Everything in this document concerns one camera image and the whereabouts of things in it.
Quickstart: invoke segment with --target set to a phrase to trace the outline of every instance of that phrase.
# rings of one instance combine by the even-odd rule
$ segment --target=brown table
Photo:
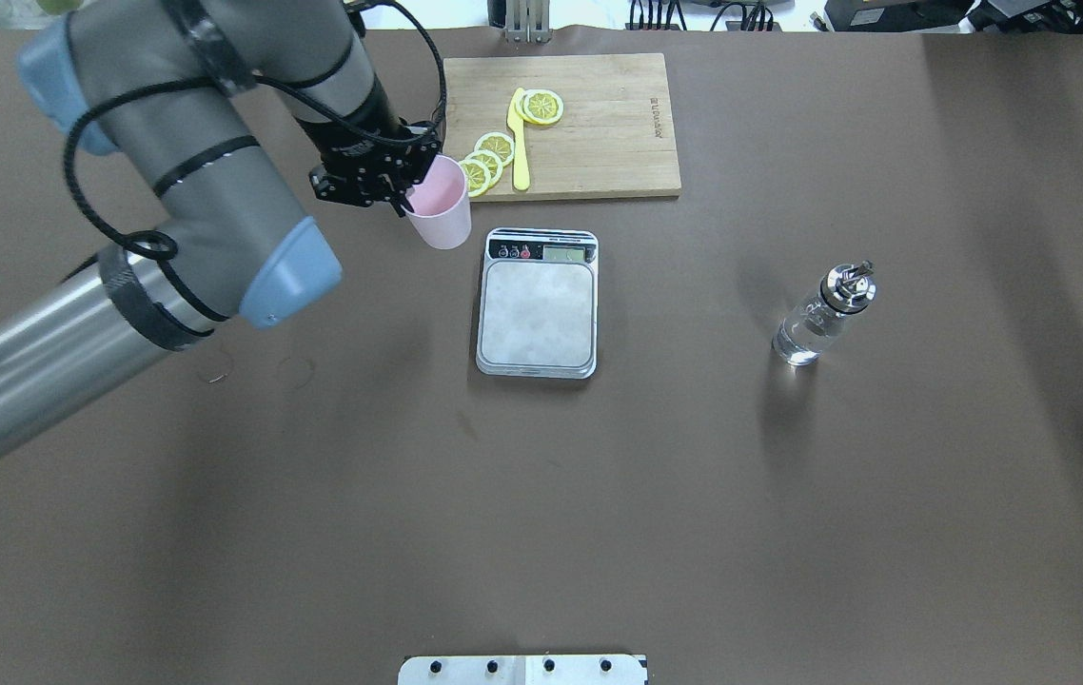
[[[0,34],[0,318],[101,247]],[[493,29],[451,56],[508,55]],[[402,114],[417,36],[368,36]],[[679,200],[477,207],[426,248],[310,198],[345,265],[0,467],[0,682],[392,684],[407,655],[629,650],[655,685],[1083,682],[1083,38],[654,36]],[[160,209],[83,166],[129,229]],[[481,238],[590,229],[589,382],[481,374]],[[831,264],[872,312],[813,368],[768,348]],[[222,381],[212,382],[223,377]]]

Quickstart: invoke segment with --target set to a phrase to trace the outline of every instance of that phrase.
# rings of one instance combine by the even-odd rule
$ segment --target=lemon slice
[[[486,164],[486,169],[491,170],[491,185],[486,186],[488,189],[494,187],[498,183],[498,179],[504,175],[504,161],[491,150],[474,150],[467,155],[467,159],[481,161]]]
[[[554,91],[525,91],[520,113],[524,121],[550,126],[562,118],[562,97]]]
[[[458,164],[461,164],[461,170],[467,173],[467,189],[471,198],[477,198],[491,187],[492,174],[486,164],[478,160],[461,160]]]
[[[512,136],[499,133],[497,130],[491,131],[491,133],[478,139],[478,142],[473,144],[473,148],[475,150],[493,152],[498,156],[498,160],[503,161],[506,166],[512,160],[512,157],[516,157],[516,142],[512,140]]]

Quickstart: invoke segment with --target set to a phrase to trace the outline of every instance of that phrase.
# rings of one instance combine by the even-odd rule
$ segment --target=wooden cutting board
[[[449,82],[444,153],[459,160],[484,133],[507,128],[517,88],[546,88],[562,120],[525,124],[527,192],[511,169],[475,201],[647,198],[681,193],[664,55],[474,57],[444,61]]]

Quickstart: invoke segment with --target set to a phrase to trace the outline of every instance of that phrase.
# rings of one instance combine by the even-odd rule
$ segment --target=pink cup
[[[469,195],[465,172],[451,157],[438,155],[423,183],[406,194],[414,212],[406,218],[432,248],[452,250],[469,238]]]

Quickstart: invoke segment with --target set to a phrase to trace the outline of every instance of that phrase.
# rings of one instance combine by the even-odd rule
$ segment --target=digital kitchen scale
[[[486,235],[478,368],[492,376],[591,376],[599,251],[587,230],[497,228]]]

